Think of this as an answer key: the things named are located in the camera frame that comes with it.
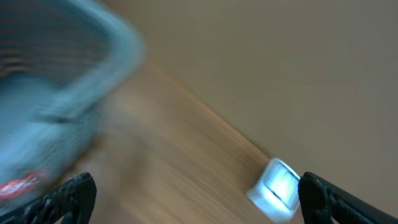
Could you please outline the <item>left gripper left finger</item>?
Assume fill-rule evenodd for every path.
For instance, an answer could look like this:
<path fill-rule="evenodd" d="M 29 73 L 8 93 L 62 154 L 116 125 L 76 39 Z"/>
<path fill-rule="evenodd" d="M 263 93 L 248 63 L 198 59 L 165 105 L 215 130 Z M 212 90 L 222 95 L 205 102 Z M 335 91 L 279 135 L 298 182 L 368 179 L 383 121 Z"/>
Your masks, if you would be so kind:
<path fill-rule="evenodd" d="M 96 201 L 93 176 L 84 172 L 50 193 L 1 215 L 1 224 L 89 224 Z"/>

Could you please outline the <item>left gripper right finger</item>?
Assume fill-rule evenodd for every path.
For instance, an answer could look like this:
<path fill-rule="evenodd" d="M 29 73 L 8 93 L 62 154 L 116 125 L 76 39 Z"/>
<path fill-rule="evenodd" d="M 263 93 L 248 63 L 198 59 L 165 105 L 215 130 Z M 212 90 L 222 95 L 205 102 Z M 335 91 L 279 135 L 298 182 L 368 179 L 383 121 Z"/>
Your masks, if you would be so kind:
<path fill-rule="evenodd" d="M 397 224 L 397 218 L 312 172 L 300 178 L 298 196 L 305 224 Z"/>

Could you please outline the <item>red candy bar wrapper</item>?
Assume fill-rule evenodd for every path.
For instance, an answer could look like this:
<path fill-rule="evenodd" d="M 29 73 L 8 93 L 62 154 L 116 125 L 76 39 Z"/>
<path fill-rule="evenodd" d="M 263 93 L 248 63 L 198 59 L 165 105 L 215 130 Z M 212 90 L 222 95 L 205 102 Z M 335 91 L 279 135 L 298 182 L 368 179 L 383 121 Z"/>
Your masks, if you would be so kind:
<path fill-rule="evenodd" d="M 18 196 L 31 192 L 46 183 L 47 177 L 41 171 L 32 171 L 20 179 L 13 179 L 1 183 L 1 201 L 12 200 Z"/>

